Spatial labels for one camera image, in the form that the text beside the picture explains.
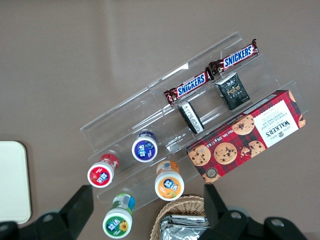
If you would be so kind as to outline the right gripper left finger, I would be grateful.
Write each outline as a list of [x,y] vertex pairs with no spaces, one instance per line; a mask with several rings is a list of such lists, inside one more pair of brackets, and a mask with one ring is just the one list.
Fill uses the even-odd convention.
[[58,211],[20,229],[21,240],[76,240],[94,210],[93,189],[83,185]]

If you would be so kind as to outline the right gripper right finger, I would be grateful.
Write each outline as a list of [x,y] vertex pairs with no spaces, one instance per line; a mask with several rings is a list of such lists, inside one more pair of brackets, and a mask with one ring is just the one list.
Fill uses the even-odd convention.
[[212,184],[204,185],[204,211],[210,228],[203,240],[264,240],[263,225],[239,210],[227,209]]

